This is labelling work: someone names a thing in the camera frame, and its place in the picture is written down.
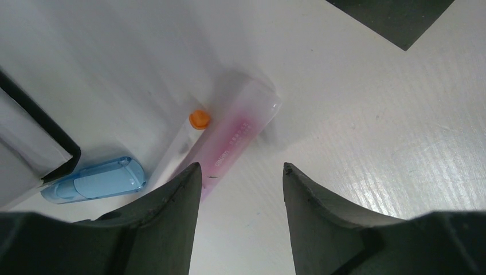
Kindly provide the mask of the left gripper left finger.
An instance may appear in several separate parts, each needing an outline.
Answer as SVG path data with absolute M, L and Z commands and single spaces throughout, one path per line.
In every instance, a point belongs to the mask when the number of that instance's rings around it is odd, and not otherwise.
M 1 214 L 2 274 L 188 274 L 202 191 L 193 163 L 91 221 Z

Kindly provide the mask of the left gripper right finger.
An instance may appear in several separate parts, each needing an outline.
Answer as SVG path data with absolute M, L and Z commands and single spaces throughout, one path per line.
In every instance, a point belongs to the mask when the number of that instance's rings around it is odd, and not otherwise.
M 317 184 L 292 163 L 283 194 L 297 274 L 484 274 L 485 212 L 399 219 Z

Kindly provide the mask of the orange capped white pen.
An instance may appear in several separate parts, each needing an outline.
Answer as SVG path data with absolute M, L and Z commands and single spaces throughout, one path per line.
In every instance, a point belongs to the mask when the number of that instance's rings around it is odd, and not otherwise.
M 211 116 L 204 110 L 197 109 L 189 114 L 149 177 L 147 192 L 154 191 L 180 173 L 181 164 L 209 126 L 210 121 Z

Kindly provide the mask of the pink translucent tube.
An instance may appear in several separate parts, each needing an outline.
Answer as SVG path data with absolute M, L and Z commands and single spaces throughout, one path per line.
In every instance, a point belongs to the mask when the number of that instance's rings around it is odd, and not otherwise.
M 202 199 L 215 189 L 282 105 L 274 85 L 257 78 L 223 82 L 218 92 L 214 109 L 220 113 L 172 174 L 176 177 L 187 166 L 198 163 Z

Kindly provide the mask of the black booklet with gold emblem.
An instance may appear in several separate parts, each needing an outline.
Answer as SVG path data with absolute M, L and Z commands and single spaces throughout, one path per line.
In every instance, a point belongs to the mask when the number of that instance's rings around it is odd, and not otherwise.
M 333 0 L 331 5 L 407 51 L 454 0 Z

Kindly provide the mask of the grey and white book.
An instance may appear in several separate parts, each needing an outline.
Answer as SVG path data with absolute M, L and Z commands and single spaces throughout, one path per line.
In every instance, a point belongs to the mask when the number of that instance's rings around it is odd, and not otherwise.
M 79 145 L 10 77 L 1 73 L 1 210 L 69 175 Z

